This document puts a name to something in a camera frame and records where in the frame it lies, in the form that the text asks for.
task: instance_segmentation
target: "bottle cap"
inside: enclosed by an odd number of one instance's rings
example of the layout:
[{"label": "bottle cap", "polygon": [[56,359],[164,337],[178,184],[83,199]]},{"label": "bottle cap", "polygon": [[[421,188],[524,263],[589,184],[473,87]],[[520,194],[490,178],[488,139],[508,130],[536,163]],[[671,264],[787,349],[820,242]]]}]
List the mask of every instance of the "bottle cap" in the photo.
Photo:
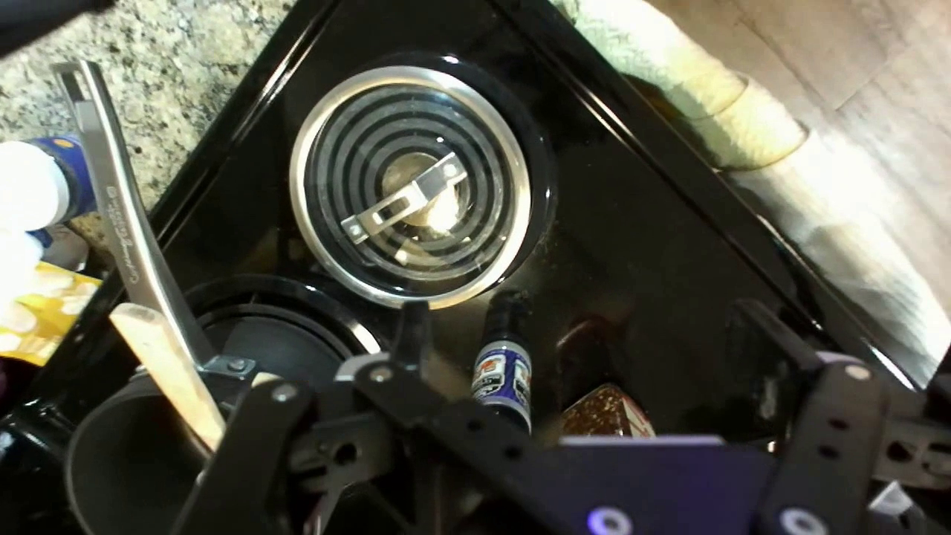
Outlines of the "bottle cap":
[{"label": "bottle cap", "polygon": [[29,144],[0,144],[0,228],[44,228],[65,211],[62,167]]}]

